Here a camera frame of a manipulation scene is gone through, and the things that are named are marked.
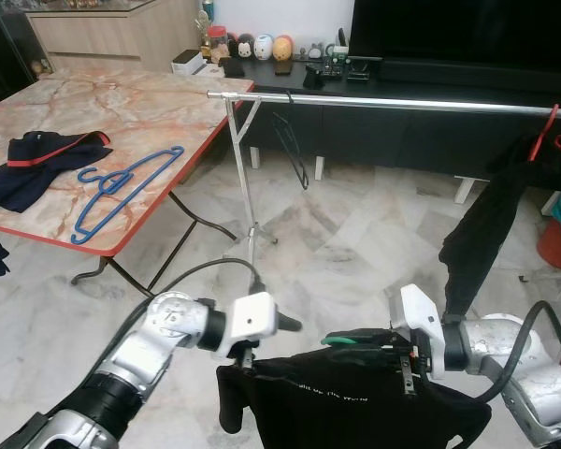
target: table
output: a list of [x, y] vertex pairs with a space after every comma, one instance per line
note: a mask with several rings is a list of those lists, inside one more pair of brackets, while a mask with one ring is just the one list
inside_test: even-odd
[[[224, 103], [209, 100], [207, 90], [249, 91], [250, 80], [183, 77], [173, 74], [124, 70], [61, 70], [0, 103], [0, 165], [6, 162], [8, 141], [32, 130], [64, 135], [93, 130], [105, 132], [114, 151], [95, 163], [96, 174], [124, 169], [158, 150], [181, 145], [185, 153], [139, 193], [92, 239], [71, 243], [81, 211], [97, 192], [97, 183], [81, 183], [77, 172], [61, 174], [48, 191], [24, 213], [0, 208], [0, 231], [45, 241], [74, 251], [100, 256], [99, 274], [112, 265], [135, 288], [147, 295], [157, 279], [145, 288], [115, 261], [114, 256], [135, 235], [158, 205], [170, 195], [194, 222], [215, 227], [234, 239], [226, 229], [192, 214], [172, 194], [172, 188], [194, 167], [200, 155], [226, 124]], [[135, 177], [119, 193], [102, 198], [84, 221], [86, 228], [99, 223], [162, 164], [157, 159], [139, 167]], [[183, 236], [171, 257], [187, 238]]]

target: white box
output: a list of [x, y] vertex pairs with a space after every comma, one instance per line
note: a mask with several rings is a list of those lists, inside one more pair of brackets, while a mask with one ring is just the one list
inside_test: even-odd
[[206, 61], [199, 50], [186, 50], [173, 59], [170, 66], [172, 73], [178, 75], [193, 75]]

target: metal clothes rack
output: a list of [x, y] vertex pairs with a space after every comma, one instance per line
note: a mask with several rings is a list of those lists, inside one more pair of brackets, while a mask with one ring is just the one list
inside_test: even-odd
[[[327, 95], [302, 95], [302, 94], [251, 94], [238, 92], [210, 92], [207, 93], [208, 98], [216, 98], [224, 100], [226, 104], [226, 115], [231, 129], [231, 139], [233, 141], [233, 152], [237, 161], [237, 170], [239, 175], [239, 183], [241, 184], [241, 193], [243, 195], [243, 203], [245, 213], [249, 225], [248, 230], [248, 253], [250, 262], [255, 259], [255, 242], [258, 236], [264, 237], [276, 243], [276, 239], [264, 232], [258, 222], [255, 220], [252, 206], [252, 196], [250, 194], [250, 186], [243, 164], [241, 155], [241, 140], [247, 133], [252, 124], [253, 117], [262, 103], [293, 103], [297, 105], [319, 105], [319, 106], [344, 106], [344, 107], [360, 107], [360, 108], [381, 108], [381, 109], [414, 109], [414, 110], [434, 110], [445, 112], [490, 112], [497, 114], [519, 114], [535, 117], [549, 118], [553, 112], [552, 108], [536, 108], [532, 106], [513, 106], [499, 105], [490, 103], [466, 103], [456, 101], [427, 101], [427, 100], [402, 100], [390, 98], [360, 98], [348, 96], [327, 96]], [[241, 126], [237, 128], [237, 119], [235, 117], [234, 105], [239, 101], [252, 101], [253, 105], [248, 116]], [[556, 112], [556, 118], [561, 119], [561, 109]]]

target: glass jar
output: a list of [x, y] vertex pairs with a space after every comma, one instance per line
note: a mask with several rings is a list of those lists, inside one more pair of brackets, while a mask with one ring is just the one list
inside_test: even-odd
[[219, 25], [212, 25], [208, 29], [208, 36], [211, 61], [214, 64], [218, 64], [221, 58], [228, 58], [230, 56], [226, 28]]

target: marble floor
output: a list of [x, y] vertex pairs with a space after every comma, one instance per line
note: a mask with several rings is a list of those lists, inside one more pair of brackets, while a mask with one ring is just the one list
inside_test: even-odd
[[[438, 261], [441, 242], [478, 190], [466, 204], [457, 205], [452, 177], [328, 161], [324, 180], [313, 181], [303, 192], [282, 154], [263, 152], [262, 162], [259, 170], [249, 171], [255, 213], [279, 243], [261, 241], [257, 265], [280, 309], [303, 321], [304, 330], [263, 341], [260, 358], [319, 348], [321, 337], [333, 330], [387, 327], [388, 298], [406, 283], [417, 283], [444, 307], [447, 270]], [[308, 163], [313, 178], [313, 160]], [[175, 192], [197, 214], [245, 236], [236, 167], [226, 148], [213, 152]], [[545, 194], [524, 198], [470, 317], [498, 311], [523, 317], [541, 298], [551, 300], [561, 316], [561, 280], [520, 283], [517, 278], [553, 271], [535, 250], [545, 226], [539, 214]], [[189, 223], [166, 201], [118, 256], [119, 262], [148, 280]], [[141, 297], [111, 268], [77, 287], [69, 285], [75, 274], [94, 268], [94, 257], [5, 235], [0, 240], [11, 251], [7, 263], [12, 271], [0, 278], [2, 441], [33, 412], [46, 411], [77, 384]], [[161, 285], [196, 264], [246, 251], [245, 240], [236, 245], [198, 226]], [[178, 289], [215, 298], [224, 306], [245, 294], [247, 281], [244, 268], [222, 266], [187, 278]], [[538, 330], [557, 355], [544, 321]], [[123, 437], [122, 448], [261, 448], [250, 413], [237, 435], [226, 435], [218, 425], [216, 365], [210, 354], [179, 350]], [[469, 394], [489, 385], [461, 373], [450, 374], [445, 383]], [[501, 399], [491, 405], [493, 420], [473, 447], [531, 447]]]

